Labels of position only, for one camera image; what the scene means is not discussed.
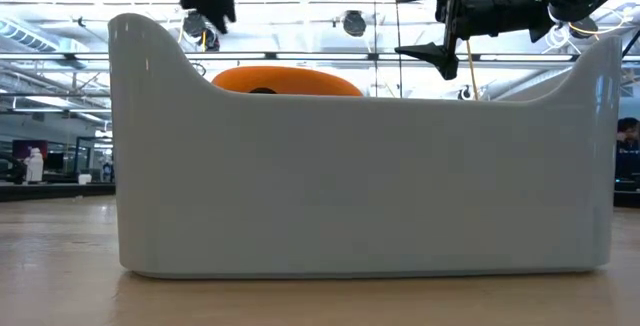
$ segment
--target wooden tabletop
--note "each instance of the wooden tabletop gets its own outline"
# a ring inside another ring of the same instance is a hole
[[[616,209],[595,273],[371,281],[146,279],[118,263],[115,213],[0,203],[0,325],[640,325],[640,210]]]

